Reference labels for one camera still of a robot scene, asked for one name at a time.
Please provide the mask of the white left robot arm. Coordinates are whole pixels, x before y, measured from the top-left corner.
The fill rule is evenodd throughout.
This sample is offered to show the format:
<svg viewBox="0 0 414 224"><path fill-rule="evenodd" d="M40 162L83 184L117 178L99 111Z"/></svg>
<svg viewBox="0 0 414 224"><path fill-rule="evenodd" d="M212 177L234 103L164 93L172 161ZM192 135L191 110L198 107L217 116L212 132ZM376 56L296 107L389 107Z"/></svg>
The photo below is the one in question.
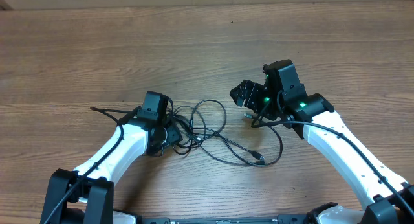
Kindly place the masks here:
<svg viewBox="0 0 414 224"><path fill-rule="evenodd" d="M51 175L41 222L142 223L142 216L114 208L114 188L138 157L162 155L182 139L172 114L172 99L148 91L142 106L114 119L112 137L90 159Z"/></svg>

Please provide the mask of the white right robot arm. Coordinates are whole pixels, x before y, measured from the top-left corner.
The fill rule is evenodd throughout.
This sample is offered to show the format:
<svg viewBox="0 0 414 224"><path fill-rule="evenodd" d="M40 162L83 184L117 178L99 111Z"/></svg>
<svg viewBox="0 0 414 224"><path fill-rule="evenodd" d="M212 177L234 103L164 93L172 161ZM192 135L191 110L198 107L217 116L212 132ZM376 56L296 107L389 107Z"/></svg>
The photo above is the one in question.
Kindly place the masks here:
<svg viewBox="0 0 414 224"><path fill-rule="evenodd" d="M289 223L412 223L413 185L378 160L321 94L307 94L291 60L263 66L265 82L243 80L230 91L256 116L252 127L283 125L314 146L352 188L362 210L326 203Z"/></svg>

